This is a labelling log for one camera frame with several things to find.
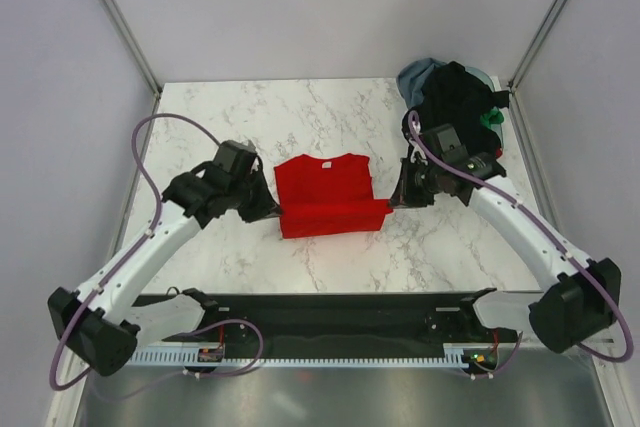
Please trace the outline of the red t shirt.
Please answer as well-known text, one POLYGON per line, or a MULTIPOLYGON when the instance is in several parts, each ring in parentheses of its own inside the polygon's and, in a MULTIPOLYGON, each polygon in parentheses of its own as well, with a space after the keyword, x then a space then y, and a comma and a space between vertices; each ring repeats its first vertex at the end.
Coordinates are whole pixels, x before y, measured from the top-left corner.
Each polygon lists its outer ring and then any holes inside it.
POLYGON ((285 239, 378 231, 392 213, 388 200, 374 197, 365 155, 299 155, 274 174, 285 239))

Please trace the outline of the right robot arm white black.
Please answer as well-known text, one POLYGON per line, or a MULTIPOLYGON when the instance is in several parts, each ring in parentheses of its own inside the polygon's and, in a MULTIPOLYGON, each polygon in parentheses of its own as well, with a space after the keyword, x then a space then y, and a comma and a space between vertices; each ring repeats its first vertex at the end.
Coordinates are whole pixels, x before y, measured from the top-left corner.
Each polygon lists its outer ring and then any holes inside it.
POLYGON ((538 284, 532 292, 486 289, 472 295, 470 308, 457 318, 465 338, 481 340, 503 328, 531 333, 563 353, 624 323, 621 272, 612 260, 594 260, 528 208, 496 157, 470 154, 453 126, 425 133, 419 127, 415 118, 408 120, 408 152, 390 207, 426 208, 441 194, 458 199, 501 235, 538 284))

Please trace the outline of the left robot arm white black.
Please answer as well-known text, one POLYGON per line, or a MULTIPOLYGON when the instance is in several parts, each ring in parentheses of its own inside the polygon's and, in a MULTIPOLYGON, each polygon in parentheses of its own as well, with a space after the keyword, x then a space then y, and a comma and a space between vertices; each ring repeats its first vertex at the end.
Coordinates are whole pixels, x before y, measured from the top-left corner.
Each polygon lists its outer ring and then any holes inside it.
POLYGON ((158 213, 133 241, 76 289, 59 287, 49 296, 61 344, 99 375, 110 376, 154 342, 187 333, 198 340, 215 336, 216 303, 195 288, 143 307, 134 303, 183 245, 229 210, 246 223, 282 213, 252 143, 224 141, 213 159, 175 177, 158 213))

